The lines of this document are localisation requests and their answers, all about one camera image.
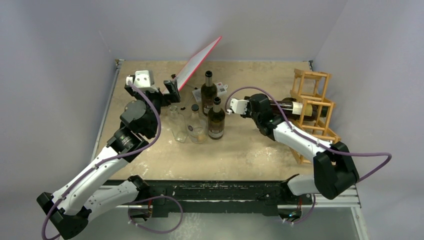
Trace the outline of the green wine bottle bottom row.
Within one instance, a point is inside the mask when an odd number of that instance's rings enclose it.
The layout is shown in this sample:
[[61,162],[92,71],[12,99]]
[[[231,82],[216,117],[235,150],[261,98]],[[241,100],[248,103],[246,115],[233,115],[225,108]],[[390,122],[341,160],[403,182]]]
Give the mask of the green wine bottle bottom row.
[[208,135],[213,140],[219,140],[224,135],[226,113],[221,102],[220,97],[215,97],[212,108],[207,113]]

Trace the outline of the red wine bottle gold cap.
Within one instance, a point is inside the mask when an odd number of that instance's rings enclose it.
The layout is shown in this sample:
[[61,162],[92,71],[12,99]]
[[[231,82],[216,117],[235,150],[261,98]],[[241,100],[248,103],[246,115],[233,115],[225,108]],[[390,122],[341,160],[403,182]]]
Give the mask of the red wine bottle gold cap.
[[[272,112],[275,115],[281,115],[281,112],[279,108],[277,107],[277,104],[273,100],[269,100],[270,107],[272,109]],[[288,119],[291,120],[300,120],[301,113],[303,110],[303,104],[301,102],[294,102],[294,101],[283,101],[279,100],[277,101],[280,108],[283,110],[284,114]],[[306,104],[305,112],[303,120],[307,122],[313,122],[318,118],[318,105],[313,104]],[[322,106],[321,112],[320,112],[320,118],[325,118],[327,116],[329,107],[328,106]]]

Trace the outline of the clear white-label wine bottle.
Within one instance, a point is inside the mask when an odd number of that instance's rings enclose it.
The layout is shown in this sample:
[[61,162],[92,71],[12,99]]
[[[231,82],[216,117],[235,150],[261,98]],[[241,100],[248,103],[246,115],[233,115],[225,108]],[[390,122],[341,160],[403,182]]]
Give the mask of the clear white-label wine bottle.
[[186,129],[190,140],[195,144],[201,144],[207,140],[207,122],[199,113],[199,106],[193,104],[191,113],[186,120]]

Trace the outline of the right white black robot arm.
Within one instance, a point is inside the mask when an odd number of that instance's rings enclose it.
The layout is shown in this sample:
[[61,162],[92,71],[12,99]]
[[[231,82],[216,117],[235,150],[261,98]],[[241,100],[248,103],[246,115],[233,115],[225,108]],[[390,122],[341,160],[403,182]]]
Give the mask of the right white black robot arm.
[[284,202],[292,204],[304,194],[320,194],[333,200],[359,181],[357,168],[344,143],[322,141],[294,126],[281,113],[273,112],[265,94],[232,100],[230,108],[243,118],[251,118],[262,135],[312,161],[312,174],[298,174],[283,182],[280,196]]

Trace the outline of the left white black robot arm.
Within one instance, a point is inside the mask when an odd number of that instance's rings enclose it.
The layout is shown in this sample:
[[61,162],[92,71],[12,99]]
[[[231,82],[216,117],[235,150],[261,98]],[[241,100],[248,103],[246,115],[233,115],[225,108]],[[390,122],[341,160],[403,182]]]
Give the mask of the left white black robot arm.
[[46,215],[44,222],[53,224],[60,238],[74,238],[96,217],[119,205],[151,204],[162,198],[160,194],[154,195],[138,175],[108,190],[100,191],[100,188],[159,139],[161,108],[181,100],[176,80],[166,80],[164,85],[166,93],[151,80],[129,76],[125,89],[134,96],[134,101],[121,114],[119,129],[75,178],[55,192],[43,192],[37,197]]

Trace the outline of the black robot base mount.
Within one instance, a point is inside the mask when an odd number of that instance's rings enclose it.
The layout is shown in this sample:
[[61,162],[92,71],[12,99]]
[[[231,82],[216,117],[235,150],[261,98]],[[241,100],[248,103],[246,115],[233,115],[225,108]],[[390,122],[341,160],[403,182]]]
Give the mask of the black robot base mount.
[[299,205],[311,205],[310,194],[295,196],[285,180],[146,180],[135,197],[151,201],[152,216],[169,213],[261,214],[298,219]]

